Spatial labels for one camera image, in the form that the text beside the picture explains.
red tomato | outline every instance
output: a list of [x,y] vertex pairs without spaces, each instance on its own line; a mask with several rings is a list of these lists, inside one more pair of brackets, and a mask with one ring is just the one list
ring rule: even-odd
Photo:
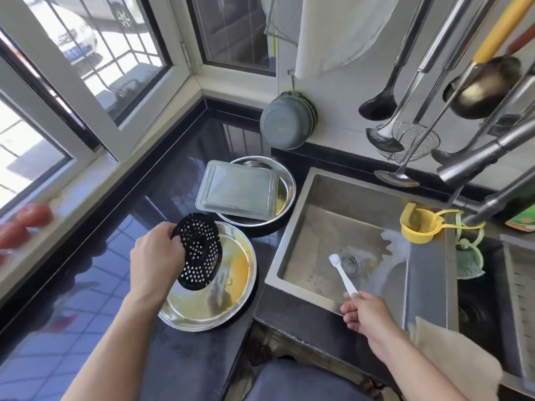
[[18,222],[0,224],[0,249],[19,248],[30,239],[30,233]]
[[41,228],[52,222],[54,215],[47,204],[26,204],[17,212],[15,219],[24,227]]

hand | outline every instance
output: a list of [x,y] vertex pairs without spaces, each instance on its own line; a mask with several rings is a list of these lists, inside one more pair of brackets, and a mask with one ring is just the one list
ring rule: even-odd
[[162,222],[135,242],[130,251],[129,298],[159,310],[184,268],[185,251],[180,237],[169,238],[175,227]]
[[384,299],[365,291],[358,291],[352,297],[345,292],[344,297],[351,298],[340,307],[347,327],[366,336],[372,352],[386,363],[390,345],[398,338],[407,339],[394,321]]

stainless steel tray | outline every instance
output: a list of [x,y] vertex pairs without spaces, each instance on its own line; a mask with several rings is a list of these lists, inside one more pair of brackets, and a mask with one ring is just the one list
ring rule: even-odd
[[216,222],[223,247],[221,266],[213,281],[198,291],[175,282],[159,317],[169,326],[190,332],[221,325],[243,307],[256,281],[256,255],[251,242],[235,226]]
[[297,190],[294,176],[291,175],[290,171],[285,168],[285,166],[283,166],[278,161],[268,158],[266,156],[245,156],[244,158],[233,160],[231,163],[252,167],[264,167],[267,169],[274,170],[279,175],[276,215],[268,221],[260,221],[256,219],[243,218],[240,216],[226,215],[220,213],[217,213],[217,215],[219,215],[228,223],[237,225],[239,227],[261,227],[277,221],[288,212],[288,210],[291,208],[292,204],[295,201]]

license plate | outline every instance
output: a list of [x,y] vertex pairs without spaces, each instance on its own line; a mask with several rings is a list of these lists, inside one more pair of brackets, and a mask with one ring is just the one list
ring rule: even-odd
[[81,57],[84,52],[87,52],[89,50],[89,47],[85,45],[80,45],[80,47],[74,46],[70,49],[66,50],[63,54],[68,60],[75,60]]

black countertop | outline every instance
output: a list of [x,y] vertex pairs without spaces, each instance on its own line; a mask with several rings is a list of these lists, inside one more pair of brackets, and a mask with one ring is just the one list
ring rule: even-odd
[[[294,152],[271,149],[259,134],[258,118],[256,110],[201,101],[44,259],[0,309],[0,399],[63,396],[128,293],[135,240],[161,221],[178,222],[196,211],[208,161],[272,156],[289,168],[298,190],[312,166],[374,183],[371,170],[391,168],[310,144]],[[413,192],[447,199],[449,189],[430,175],[418,176],[427,177],[431,188]],[[485,194],[475,189],[473,198]],[[235,318],[207,332],[183,332],[157,320],[142,400],[220,399],[253,319],[395,387],[366,339],[341,317],[264,286],[289,215],[268,228],[243,230],[256,251],[258,281]]]

